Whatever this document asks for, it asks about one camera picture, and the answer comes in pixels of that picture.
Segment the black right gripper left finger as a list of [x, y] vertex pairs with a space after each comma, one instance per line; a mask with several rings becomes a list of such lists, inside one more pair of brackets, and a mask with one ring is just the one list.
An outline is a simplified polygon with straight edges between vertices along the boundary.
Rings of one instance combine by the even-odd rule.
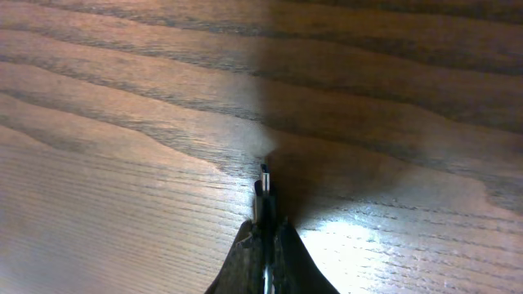
[[258, 294], [262, 284], [262, 240], [257, 227], [246, 220], [205, 294]]

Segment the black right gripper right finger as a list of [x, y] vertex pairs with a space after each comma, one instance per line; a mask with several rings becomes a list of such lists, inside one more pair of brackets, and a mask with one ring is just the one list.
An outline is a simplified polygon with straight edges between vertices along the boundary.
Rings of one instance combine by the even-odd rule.
[[274, 240], [274, 288], [279, 294], [339, 294], [321, 273], [292, 224], [278, 226]]

